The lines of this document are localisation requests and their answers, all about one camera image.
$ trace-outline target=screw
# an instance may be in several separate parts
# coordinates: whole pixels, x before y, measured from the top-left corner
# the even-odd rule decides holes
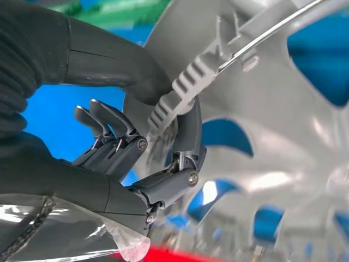
[[[139,139],[137,143],[138,150],[144,151],[148,147],[148,142],[145,138]]]
[[[155,221],[155,218],[154,216],[150,216],[150,217],[146,218],[147,224],[152,224],[154,221]]]
[[[197,175],[197,172],[195,171],[191,171],[189,173],[189,175],[188,176],[188,183],[191,186],[191,187],[194,187],[196,186],[196,184],[197,184],[197,182],[199,181],[199,176]]]

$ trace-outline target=green object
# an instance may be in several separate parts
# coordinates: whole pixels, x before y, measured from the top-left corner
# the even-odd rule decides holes
[[[170,0],[106,0],[88,10],[79,1],[51,9],[102,28],[133,27],[156,23]]]

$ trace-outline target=blue hole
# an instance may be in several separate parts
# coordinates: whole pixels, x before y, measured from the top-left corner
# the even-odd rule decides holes
[[[275,242],[276,231],[283,217],[283,211],[274,206],[264,206],[255,216],[253,233],[260,241]]]
[[[209,212],[211,207],[219,201],[220,198],[225,194],[230,193],[238,189],[236,185],[225,180],[215,180],[210,181],[213,183],[213,186],[216,186],[215,191],[216,192],[216,196],[208,203],[205,203],[205,192],[204,187],[197,192],[197,194],[193,198],[193,200],[189,204],[188,209],[188,214],[191,218],[201,221],[204,219],[207,212]]]
[[[247,136],[237,124],[226,119],[213,120],[203,125],[201,142],[206,146],[228,146],[253,156]]]
[[[345,28],[349,28],[349,17],[343,12],[323,18],[290,36],[289,55],[326,99],[344,106],[349,99],[349,34]]]

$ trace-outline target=gray plastic part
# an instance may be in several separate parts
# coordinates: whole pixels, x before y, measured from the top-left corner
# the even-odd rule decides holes
[[[173,82],[173,91],[162,96],[150,115],[148,123],[152,135],[161,136],[176,117],[189,112],[197,94],[213,81],[219,65],[219,58],[210,52],[198,55],[188,65]]]
[[[235,2],[172,1],[145,48],[173,80],[194,57],[218,42],[214,29],[216,17],[224,17],[227,11],[231,16],[245,14],[246,20],[238,25],[238,35],[229,42],[231,52],[237,53],[312,1],[266,1],[271,5],[260,6],[256,11],[248,8],[249,3],[256,2],[253,0],[238,1],[242,6]],[[348,106],[338,108],[315,90],[289,58],[286,43],[289,35],[344,8],[349,1],[314,4],[305,15],[240,52],[235,62],[199,95],[203,122],[236,122],[249,138],[254,155],[251,158],[227,147],[209,147],[200,173],[201,184],[185,195],[185,207],[179,212],[186,212],[207,181],[223,179],[238,185],[243,193],[221,198],[212,212],[235,221],[232,235],[236,236],[234,248],[237,251],[250,250],[254,241],[256,212],[265,205],[274,205],[285,211],[277,232],[277,251],[289,244],[298,253],[311,241],[319,253],[323,254],[325,249],[321,247],[326,243],[334,243],[343,252],[345,242],[334,226],[333,212],[349,210],[344,193],[347,190]],[[125,110],[134,110],[131,100],[127,101]],[[146,125],[142,120],[135,123],[142,124]],[[330,204],[326,198],[333,202]],[[307,233],[302,234],[305,228]],[[185,243],[185,239],[179,239],[176,248],[185,248]]]
[[[77,159],[72,162],[72,165],[81,166],[84,164],[86,161],[89,160],[91,156],[96,153],[98,149],[96,148],[89,148],[84,151],[82,155],[78,157]]]
[[[94,153],[92,157],[87,160],[85,163],[82,165],[82,167],[90,170],[96,171],[99,169],[100,163],[105,159],[108,154],[109,154],[112,150],[115,150],[115,146],[117,143],[116,140],[110,141],[106,144],[104,144],[99,147],[96,153]]]
[[[162,209],[169,207],[181,196],[192,189],[188,175],[193,169],[185,169],[175,174],[159,172],[134,183],[132,187],[140,190],[148,203],[161,202]]]
[[[95,138],[103,134],[103,128],[96,120],[94,120],[90,114],[90,112],[85,108],[83,108],[80,105],[76,106],[74,109],[74,116],[78,122],[91,128],[92,133]]]
[[[119,181],[124,180],[144,153],[138,148],[138,142],[141,139],[145,138],[139,136],[125,147],[121,154],[112,162],[106,174],[117,177]]]
[[[188,152],[198,156],[201,143],[202,121],[198,98],[191,110],[177,117],[178,132],[173,143],[173,152]]]
[[[112,106],[109,106],[103,102],[91,100],[90,101],[90,111],[92,116],[101,121],[108,123],[116,137],[130,137],[137,135],[135,127],[125,115]]]

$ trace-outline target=black sleeve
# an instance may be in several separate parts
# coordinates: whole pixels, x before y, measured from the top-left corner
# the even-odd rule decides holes
[[[26,126],[18,112],[41,84],[118,86],[147,104],[171,89],[146,50],[65,15],[0,0],[0,138]]]
[[[170,80],[145,50],[63,14],[0,0],[0,194],[56,195],[142,231],[146,205],[118,181],[53,158],[20,113],[41,84],[121,86],[155,104]]]

